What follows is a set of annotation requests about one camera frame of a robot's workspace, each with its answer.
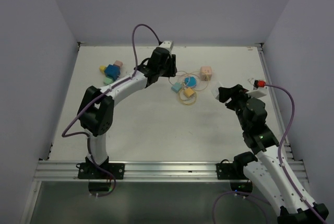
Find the white cube socket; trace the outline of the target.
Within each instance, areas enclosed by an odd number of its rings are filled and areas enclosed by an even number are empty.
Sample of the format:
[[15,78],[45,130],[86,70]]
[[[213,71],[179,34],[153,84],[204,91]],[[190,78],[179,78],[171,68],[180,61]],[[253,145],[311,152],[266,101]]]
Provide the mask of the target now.
[[219,100],[219,87],[213,87],[211,93],[216,100]]

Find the pink cube socket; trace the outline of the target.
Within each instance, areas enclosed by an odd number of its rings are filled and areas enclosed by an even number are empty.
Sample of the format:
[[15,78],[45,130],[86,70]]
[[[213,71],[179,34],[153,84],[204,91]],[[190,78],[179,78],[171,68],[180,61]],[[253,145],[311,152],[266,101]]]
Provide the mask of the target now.
[[200,68],[200,80],[201,81],[210,81],[212,78],[212,68],[211,66],[202,66]]

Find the teal plug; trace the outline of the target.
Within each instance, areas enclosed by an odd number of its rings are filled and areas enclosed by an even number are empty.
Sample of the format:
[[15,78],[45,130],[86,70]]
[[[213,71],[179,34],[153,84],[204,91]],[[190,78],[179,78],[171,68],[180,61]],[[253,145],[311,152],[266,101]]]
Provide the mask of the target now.
[[176,82],[175,84],[172,85],[171,90],[174,91],[175,93],[178,93],[182,88],[183,88],[182,84]]

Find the light blue plug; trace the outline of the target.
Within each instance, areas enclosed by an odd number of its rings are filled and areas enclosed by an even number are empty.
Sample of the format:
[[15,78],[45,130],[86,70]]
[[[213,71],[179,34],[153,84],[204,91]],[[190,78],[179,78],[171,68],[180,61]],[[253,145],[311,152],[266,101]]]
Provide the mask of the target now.
[[195,88],[197,86],[197,80],[193,76],[185,77],[183,83],[187,88]]

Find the yellow plug with cable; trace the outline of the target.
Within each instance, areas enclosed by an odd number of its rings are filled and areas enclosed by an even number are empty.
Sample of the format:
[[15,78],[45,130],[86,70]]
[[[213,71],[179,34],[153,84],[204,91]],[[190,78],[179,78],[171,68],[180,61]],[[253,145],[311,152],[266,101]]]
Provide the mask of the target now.
[[192,88],[186,88],[184,89],[183,94],[186,98],[189,99],[195,94],[195,91]]

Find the dark blue cube socket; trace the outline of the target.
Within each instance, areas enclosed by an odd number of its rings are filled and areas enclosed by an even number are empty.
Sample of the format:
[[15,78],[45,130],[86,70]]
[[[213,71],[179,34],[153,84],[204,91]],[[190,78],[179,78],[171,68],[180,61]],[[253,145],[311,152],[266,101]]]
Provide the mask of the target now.
[[118,79],[121,74],[121,68],[117,65],[108,65],[104,71],[105,75],[113,78],[114,80]]

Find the green plug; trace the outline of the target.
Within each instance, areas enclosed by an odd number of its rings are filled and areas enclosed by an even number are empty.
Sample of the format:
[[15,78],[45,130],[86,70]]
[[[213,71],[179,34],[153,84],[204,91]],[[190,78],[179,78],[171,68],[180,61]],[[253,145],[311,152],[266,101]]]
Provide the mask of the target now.
[[110,77],[104,77],[103,83],[107,86],[107,85],[114,83],[114,80],[113,78],[110,78]]

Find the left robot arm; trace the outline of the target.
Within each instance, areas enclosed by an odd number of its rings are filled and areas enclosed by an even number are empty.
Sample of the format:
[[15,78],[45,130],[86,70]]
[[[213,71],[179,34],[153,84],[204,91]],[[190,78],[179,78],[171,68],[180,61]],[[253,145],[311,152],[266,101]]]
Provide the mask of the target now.
[[90,172],[96,178],[105,177],[109,171],[105,163],[109,159],[105,134],[113,123],[114,107],[131,94],[154,84],[159,77],[174,77],[177,69],[172,49],[173,42],[164,41],[153,50],[150,58],[137,67],[134,74],[110,86],[91,86],[86,90],[77,115],[81,127],[90,137],[87,158],[93,162]]

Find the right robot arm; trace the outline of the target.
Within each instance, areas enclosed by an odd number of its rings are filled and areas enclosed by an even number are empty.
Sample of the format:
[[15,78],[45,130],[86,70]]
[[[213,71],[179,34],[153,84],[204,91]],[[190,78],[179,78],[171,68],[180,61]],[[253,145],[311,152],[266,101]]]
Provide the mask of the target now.
[[234,111],[249,152],[234,157],[232,171],[248,178],[274,209],[278,223],[326,223],[329,211],[317,203],[300,183],[266,124],[265,103],[256,91],[241,85],[217,88],[217,100]]

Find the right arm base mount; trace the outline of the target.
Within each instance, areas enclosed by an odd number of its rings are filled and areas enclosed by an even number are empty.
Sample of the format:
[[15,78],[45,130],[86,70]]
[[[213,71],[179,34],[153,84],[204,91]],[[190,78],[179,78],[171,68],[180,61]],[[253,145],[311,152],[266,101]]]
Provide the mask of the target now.
[[233,162],[222,160],[216,163],[216,174],[218,180],[246,180],[243,168],[253,161],[258,161],[256,156],[248,151],[233,158]]

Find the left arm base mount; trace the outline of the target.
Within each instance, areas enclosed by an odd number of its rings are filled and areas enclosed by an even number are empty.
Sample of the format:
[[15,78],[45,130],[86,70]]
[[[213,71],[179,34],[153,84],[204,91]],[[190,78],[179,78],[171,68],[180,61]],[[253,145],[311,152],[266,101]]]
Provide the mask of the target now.
[[101,168],[98,169],[94,164],[89,162],[82,162],[76,164],[78,169],[78,179],[87,180],[103,180],[108,179],[110,176],[107,174],[112,174],[117,180],[122,180],[125,172],[124,163],[104,163]]

